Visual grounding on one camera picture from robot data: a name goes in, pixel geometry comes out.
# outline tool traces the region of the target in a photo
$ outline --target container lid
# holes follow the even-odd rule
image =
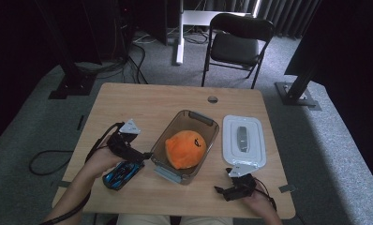
[[[248,165],[252,171],[266,163],[262,125],[255,117],[227,115],[222,130],[222,153],[231,165]]]

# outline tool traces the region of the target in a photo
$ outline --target chair seat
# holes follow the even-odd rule
[[[230,34],[216,34],[211,57],[219,62],[254,67],[259,60],[259,42]]]

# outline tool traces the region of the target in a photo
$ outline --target black curtain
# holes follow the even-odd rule
[[[373,173],[373,0],[323,0],[285,74],[311,62]]]

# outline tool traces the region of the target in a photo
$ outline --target clear plastic container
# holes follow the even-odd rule
[[[197,166],[188,169],[176,170],[167,159],[165,141],[182,130],[193,130],[201,134],[206,142],[207,149]],[[156,165],[155,172],[175,183],[181,185],[189,184],[201,168],[201,165],[213,146],[218,132],[219,125],[213,119],[198,112],[188,110],[180,111],[175,115],[155,145],[152,147],[151,152],[153,152],[153,155],[151,159]]]

